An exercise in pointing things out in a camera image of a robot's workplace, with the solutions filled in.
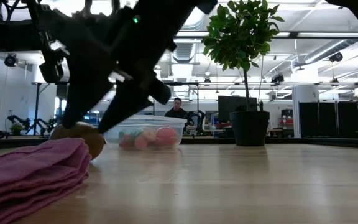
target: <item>tree trunk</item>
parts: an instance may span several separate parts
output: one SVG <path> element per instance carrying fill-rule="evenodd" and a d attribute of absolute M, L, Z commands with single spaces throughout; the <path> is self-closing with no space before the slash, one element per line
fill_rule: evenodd
<path fill-rule="evenodd" d="M 249 111 L 249 89 L 248 89 L 248 75 L 247 72 L 244 71 L 244 85 L 246 86 L 246 104 L 247 104 L 247 111 Z"/>

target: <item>table surface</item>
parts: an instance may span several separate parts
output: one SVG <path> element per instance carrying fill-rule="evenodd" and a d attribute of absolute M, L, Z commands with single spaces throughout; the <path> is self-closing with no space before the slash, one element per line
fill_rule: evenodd
<path fill-rule="evenodd" d="M 17 223 L 358 223 L 358 149 L 105 148 L 89 171 L 79 191 Z"/>

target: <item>camera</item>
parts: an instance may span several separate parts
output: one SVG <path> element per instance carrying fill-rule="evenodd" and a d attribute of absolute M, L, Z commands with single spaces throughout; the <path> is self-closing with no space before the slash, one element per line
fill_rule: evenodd
<path fill-rule="evenodd" d="M 19 61 L 16 57 L 16 54 L 8 54 L 5 58 L 4 64 L 8 67 L 16 67 L 19 64 Z"/>

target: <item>metal frame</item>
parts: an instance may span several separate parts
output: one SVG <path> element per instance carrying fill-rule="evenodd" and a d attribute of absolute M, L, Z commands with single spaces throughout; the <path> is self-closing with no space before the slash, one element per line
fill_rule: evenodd
<path fill-rule="evenodd" d="M 207 31 L 180 31 L 175 39 L 202 39 Z M 280 31 L 273 39 L 321 39 L 321 40 L 358 40 L 358 32 L 327 32 L 327 31 Z"/>
<path fill-rule="evenodd" d="M 58 83 L 32 83 L 33 85 L 37 85 L 37 95 L 35 98 L 35 112 L 34 112 L 34 119 L 38 118 L 38 106 L 39 106 L 39 96 L 40 94 L 46 89 L 46 87 L 48 87 L 49 85 L 53 84 L 53 85 L 69 85 L 69 82 L 58 82 Z M 183 86 L 183 85 L 195 85 L 197 86 L 197 90 L 196 90 L 196 94 L 197 94 L 197 110 L 200 110 L 200 98 L 199 98 L 199 93 L 200 93 L 200 86 L 201 85 L 205 85 L 205 86 L 210 86 L 210 85 L 221 85 L 221 86 L 229 86 L 229 85 L 243 85 L 244 83 L 242 82 L 222 82 L 222 83 L 205 83 L 205 82 L 165 82 L 164 84 L 168 85 L 168 86 Z M 248 83 L 249 86 L 294 86 L 294 85 L 302 85 L 302 86 L 341 86 L 341 85 L 348 85 L 348 86 L 358 86 L 358 83 L 323 83 L 323 82 L 319 82 L 319 83 L 259 83 L 259 82 L 255 82 L 255 83 Z M 153 99 L 153 115 L 155 114 L 155 100 Z M 37 132 L 37 127 L 34 128 L 34 133 L 33 135 L 36 135 Z"/>

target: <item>man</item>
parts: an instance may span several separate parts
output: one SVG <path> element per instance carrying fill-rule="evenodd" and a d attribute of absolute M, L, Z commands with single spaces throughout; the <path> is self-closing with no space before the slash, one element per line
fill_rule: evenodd
<path fill-rule="evenodd" d="M 173 100 L 173 108 L 165 113 L 169 118 L 183 118 L 187 119 L 187 112 L 181 108 L 181 98 L 176 97 Z"/>

